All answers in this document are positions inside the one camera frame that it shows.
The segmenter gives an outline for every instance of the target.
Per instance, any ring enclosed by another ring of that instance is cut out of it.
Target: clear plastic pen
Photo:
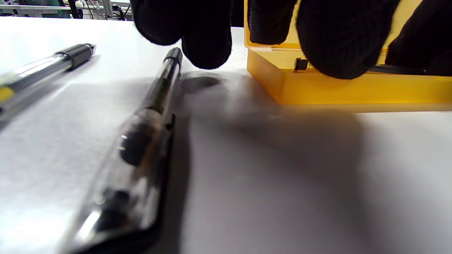
[[[141,107],[111,148],[61,253],[82,253],[155,223],[163,174],[160,160],[170,135],[166,106],[181,61],[180,49],[169,51]]]

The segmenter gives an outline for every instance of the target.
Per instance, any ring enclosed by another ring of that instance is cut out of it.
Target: yellow box
[[[379,64],[384,64],[388,44],[397,37],[421,1],[400,2]],[[285,105],[452,103],[452,77],[367,72],[354,80],[340,80],[325,76],[309,65],[305,71],[294,71],[295,59],[305,59],[295,28],[298,5],[299,3],[294,10],[286,41],[269,46],[250,41],[245,0],[248,71],[278,103]]]

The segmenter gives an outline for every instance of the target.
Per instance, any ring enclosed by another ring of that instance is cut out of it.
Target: pen
[[[167,106],[181,61],[179,48],[166,55],[158,77],[103,163],[61,253],[94,253],[101,244],[118,244],[156,223],[165,170],[162,162],[173,121]]]
[[[77,68],[91,58],[95,49],[96,46],[93,44],[77,44],[0,75],[0,114],[5,111],[4,103],[15,95],[26,89],[38,89],[40,81]]]

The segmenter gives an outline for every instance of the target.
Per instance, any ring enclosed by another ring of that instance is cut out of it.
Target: gloved finger
[[[391,42],[386,64],[426,68],[452,48],[452,1],[424,0]]]
[[[354,79],[375,66],[400,0],[302,0],[297,31],[320,72]]]
[[[297,0],[248,0],[248,26],[251,42],[281,44],[289,33]]]
[[[193,0],[185,7],[184,54],[199,68],[220,67],[231,54],[231,1]]]
[[[130,0],[137,30],[154,44],[176,43],[184,30],[182,1]]]

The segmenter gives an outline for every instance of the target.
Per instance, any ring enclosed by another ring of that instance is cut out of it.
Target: white surface
[[[53,253],[170,47],[151,45],[131,22],[3,19],[0,72],[76,43],[98,46],[90,63],[59,79],[65,89],[0,133],[0,253]],[[281,112],[246,76],[243,30],[233,39],[214,72],[193,73],[184,60],[184,72],[224,85],[185,98],[182,236],[162,237],[155,253],[452,252],[451,113]],[[350,225],[359,217],[372,240]]]

